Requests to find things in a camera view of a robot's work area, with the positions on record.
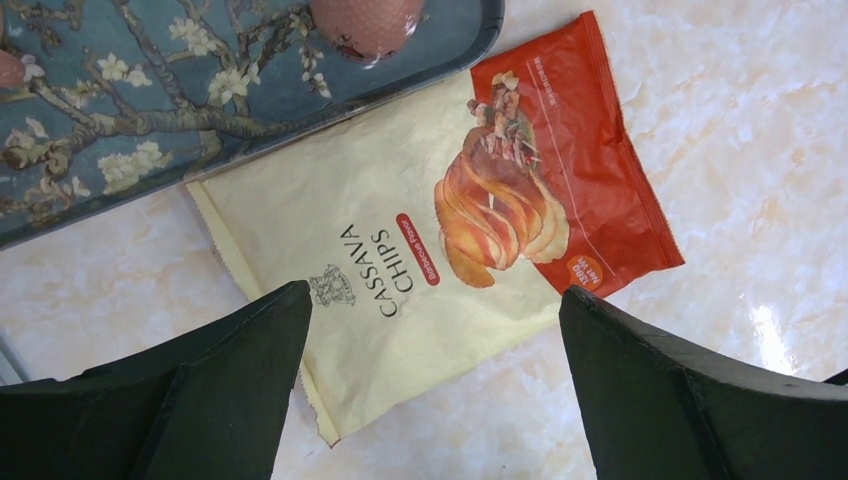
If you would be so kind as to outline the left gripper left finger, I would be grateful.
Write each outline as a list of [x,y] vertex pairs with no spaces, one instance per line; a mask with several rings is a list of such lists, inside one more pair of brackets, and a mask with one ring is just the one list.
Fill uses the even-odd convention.
[[64,381],[1,390],[5,479],[267,479],[312,313],[293,281]]

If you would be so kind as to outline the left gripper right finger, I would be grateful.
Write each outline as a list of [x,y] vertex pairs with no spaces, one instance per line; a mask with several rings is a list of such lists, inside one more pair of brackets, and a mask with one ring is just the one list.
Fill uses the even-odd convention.
[[601,479],[843,479],[847,377],[719,354],[572,286],[564,348]]

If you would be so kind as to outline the salmon pink mug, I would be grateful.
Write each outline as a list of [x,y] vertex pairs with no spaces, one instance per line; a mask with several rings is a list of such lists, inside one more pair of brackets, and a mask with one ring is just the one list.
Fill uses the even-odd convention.
[[424,0],[312,0],[316,28],[342,56],[374,65],[402,50],[421,22]]

